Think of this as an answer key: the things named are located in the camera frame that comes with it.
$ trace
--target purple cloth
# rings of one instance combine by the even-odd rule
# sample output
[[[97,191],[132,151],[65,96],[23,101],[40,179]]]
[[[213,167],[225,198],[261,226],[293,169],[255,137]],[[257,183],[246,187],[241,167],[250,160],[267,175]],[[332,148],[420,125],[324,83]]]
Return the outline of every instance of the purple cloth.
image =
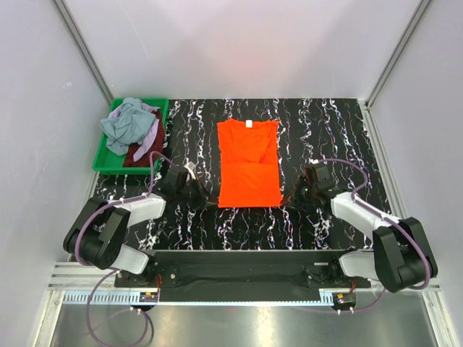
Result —
[[[145,153],[149,151],[151,146],[156,139],[156,135],[158,134],[158,125],[159,119],[155,119],[153,124],[151,124],[150,131],[146,134],[145,138],[143,139],[143,143],[141,144],[140,148],[138,148],[137,152],[133,155],[133,161],[139,161],[141,157],[144,156]]]
[[[121,116],[121,107],[117,107],[115,110],[113,110],[108,118],[113,119],[113,118],[119,118]],[[151,113],[157,111],[159,107],[156,106],[150,106],[147,103],[142,103],[142,107]],[[153,123],[151,124],[149,132],[146,134],[145,138],[143,139],[143,143],[141,144],[140,148],[138,148],[137,152],[133,155],[133,161],[139,161],[141,157],[143,157],[144,154],[146,154],[151,146],[154,143],[154,140],[156,139],[156,135],[158,134],[158,124],[159,124],[159,119],[155,118]]]

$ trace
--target marble pattern tabletop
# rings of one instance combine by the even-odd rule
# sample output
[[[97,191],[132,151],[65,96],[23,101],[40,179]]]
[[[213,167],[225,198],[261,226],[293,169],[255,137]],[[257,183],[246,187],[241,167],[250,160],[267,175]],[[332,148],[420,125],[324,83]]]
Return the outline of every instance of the marble pattern tabletop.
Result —
[[[164,154],[177,164],[197,164],[199,180],[220,191],[217,123],[227,119],[278,120],[280,185],[290,193],[309,159],[343,158],[370,179],[360,196],[390,212],[381,176],[355,99],[171,100]],[[328,164],[335,180],[350,189],[362,175]],[[167,168],[163,162],[160,179]],[[149,176],[99,176],[95,195],[131,197],[146,191]],[[129,228],[126,243],[138,249],[348,249],[368,248],[363,234],[327,212],[304,214],[287,207],[212,208],[195,211],[186,203],[170,206],[157,220]]]

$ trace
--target green plastic bin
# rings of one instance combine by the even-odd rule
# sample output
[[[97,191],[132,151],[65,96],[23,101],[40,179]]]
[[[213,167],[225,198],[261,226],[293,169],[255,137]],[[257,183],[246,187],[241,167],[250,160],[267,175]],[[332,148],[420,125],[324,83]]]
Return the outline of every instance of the green plastic bin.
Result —
[[[114,99],[110,112],[115,110],[122,104],[124,98]],[[150,106],[158,106],[162,114],[162,123],[164,129],[166,128],[167,113],[169,111],[169,99],[167,98],[140,98],[144,103]],[[106,147],[106,140],[108,137],[103,133],[101,135],[100,145],[96,151],[95,160],[93,161],[93,170],[101,172],[103,175],[149,175],[150,168],[125,168],[122,166],[125,160],[125,155],[116,155]],[[161,159],[156,159],[154,163],[154,171],[158,172]]]

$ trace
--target orange shirt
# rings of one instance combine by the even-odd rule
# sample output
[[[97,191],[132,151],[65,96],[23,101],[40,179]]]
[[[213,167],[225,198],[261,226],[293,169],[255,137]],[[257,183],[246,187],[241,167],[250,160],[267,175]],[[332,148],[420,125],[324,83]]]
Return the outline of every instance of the orange shirt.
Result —
[[[275,207],[281,204],[277,156],[278,121],[229,119],[217,123],[221,151],[219,207]]]

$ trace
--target white wall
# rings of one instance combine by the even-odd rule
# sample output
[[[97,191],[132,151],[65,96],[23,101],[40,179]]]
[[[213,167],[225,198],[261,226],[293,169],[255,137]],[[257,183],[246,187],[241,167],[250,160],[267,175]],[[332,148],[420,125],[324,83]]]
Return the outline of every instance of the white wall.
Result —
[[[108,106],[51,1],[0,3],[0,346],[30,346]]]
[[[407,212],[420,219],[463,341],[463,2],[434,1],[373,105]]]
[[[366,98],[419,0],[66,0],[116,96]]]

